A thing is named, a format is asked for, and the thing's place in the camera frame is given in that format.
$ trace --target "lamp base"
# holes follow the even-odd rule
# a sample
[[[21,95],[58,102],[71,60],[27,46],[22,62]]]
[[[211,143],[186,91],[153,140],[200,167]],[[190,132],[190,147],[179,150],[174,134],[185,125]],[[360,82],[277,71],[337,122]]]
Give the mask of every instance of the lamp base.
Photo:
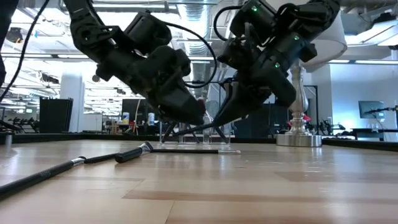
[[[278,134],[277,146],[322,147],[322,137],[316,135]]]

